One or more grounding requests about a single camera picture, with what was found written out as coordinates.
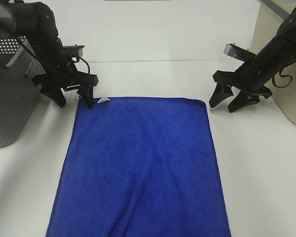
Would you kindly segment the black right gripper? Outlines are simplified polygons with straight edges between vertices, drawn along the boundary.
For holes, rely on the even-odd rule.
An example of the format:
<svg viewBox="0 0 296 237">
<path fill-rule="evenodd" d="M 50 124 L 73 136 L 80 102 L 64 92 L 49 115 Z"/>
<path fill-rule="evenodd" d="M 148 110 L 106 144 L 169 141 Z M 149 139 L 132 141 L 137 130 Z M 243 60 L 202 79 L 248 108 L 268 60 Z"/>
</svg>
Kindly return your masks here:
<svg viewBox="0 0 296 237">
<path fill-rule="evenodd" d="M 233 72 L 217 70 L 212 77 L 216 87 L 209 100 L 211 108 L 233 96 L 231 87 L 241 90 L 228 105 L 229 112 L 233 113 L 259 103 L 259 96 L 267 99 L 272 95 L 271 90 L 264 85 L 273 77 L 273 61 L 266 58 L 252 58 Z"/>
</svg>

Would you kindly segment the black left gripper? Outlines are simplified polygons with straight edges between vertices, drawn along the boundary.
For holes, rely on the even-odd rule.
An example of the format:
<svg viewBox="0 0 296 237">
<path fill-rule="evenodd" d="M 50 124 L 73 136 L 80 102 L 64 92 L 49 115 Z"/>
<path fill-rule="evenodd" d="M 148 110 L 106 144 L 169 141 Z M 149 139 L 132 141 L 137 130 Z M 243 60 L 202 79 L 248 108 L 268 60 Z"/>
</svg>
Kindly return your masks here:
<svg viewBox="0 0 296 237">
<path fill-rule="evenodd" d="M 35 85 L 41 85 L 41 94 L 50 98 L 59 107 L 66 105 L 61 91 L 77 90 L 89 109 L 94 105 L 93 88 L 98 84 L 98 77 L 90 72 L 88 62 L 83 58 L 69 57 L 61 47 L 61 54 L 55 51 L 39 52 L 35 56 L 44 69 L 44 74 L 33 78 Z"/>
</svg>

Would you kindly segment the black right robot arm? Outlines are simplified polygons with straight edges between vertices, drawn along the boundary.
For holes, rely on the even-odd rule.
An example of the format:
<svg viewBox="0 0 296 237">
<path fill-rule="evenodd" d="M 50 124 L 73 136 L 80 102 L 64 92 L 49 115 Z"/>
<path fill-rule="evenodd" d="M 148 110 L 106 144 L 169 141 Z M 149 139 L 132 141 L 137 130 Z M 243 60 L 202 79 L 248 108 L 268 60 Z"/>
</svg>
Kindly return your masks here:
<svg viewBox="0 0 296 237">
<path fill-rule="evenodd" d="M 259 103 L 260 97 L 268 99 L 272 92 L 265 84 L 296 62 L 296 10 L 282 22 L 275 37 L 257 54 L 231 43 L 226 45 L 224 53 L 241 60 L 243 64 L 234 72 L 216 71 L 213 74 L 216 87 L 209 100 L 210 107 L 214 108 L 233 96 L 232 87 L 239 89 L 240 93 L 228 105 L 231 113 Z"/>
</svg>

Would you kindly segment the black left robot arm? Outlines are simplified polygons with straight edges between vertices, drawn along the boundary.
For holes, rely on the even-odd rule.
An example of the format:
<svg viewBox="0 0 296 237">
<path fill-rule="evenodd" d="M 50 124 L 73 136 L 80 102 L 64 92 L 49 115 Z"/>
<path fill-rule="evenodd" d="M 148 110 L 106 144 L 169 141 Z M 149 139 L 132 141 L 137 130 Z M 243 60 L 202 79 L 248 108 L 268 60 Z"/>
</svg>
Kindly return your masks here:
<svg viewBox="0 0 296 237">
<path fill-rule="evenodd" d="M 45 73 L 32 79 L 34 85 L 41 86 L 41 94 L 62 108 L 66 104 L 63 92 L 75 90 L 89 108 L 93 107 L 98 77 L 78 71 L 76 63 L 84 61 L 83 46 L 63 46 L 49 6 L 0 0 L 0 40 L 6 39 L 15 39 L 42 65 Z"/>
</svg>

